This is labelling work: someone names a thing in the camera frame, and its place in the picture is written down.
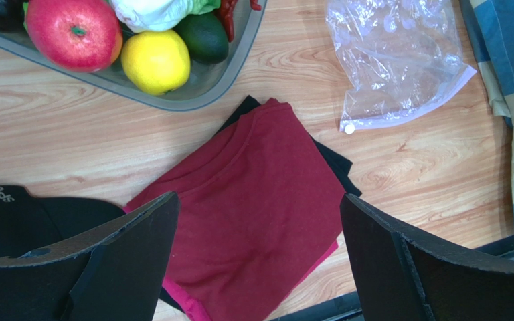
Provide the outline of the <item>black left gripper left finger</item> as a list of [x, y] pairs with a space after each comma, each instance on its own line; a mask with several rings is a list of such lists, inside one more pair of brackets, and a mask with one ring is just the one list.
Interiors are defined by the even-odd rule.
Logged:
[[20, 257], [0, 257], [0, 320], [151, 320], [177, 229], [170, 192]]

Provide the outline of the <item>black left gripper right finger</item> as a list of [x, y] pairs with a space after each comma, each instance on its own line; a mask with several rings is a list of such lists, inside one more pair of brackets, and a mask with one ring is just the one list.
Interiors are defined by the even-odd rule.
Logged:
[[514, 261], [400, 221], [355, 195], [343, 234], [366, 320], [514, 320]]

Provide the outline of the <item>clear zip top bag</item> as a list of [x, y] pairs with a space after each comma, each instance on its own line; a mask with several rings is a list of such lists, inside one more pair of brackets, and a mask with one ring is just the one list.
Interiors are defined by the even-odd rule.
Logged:
[[451, 1], [328, 1], [325, 22], [351, 83], [339, 124], [346, 134], [415, 120], [475, 75]]

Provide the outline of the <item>red toy lobster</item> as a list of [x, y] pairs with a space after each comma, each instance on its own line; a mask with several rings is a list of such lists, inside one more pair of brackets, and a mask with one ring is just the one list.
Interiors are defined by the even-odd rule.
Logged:
[[[213, 13], [220, 21], [227, 37], [228, 43], [232, 43], [236, 37], [236, 7], [240, 1], [237, 0], [222, 0], [220, 7]], [[264, 6], [257, 0], [245, 1], [251, 9], [251, 12], [263, 11]]]

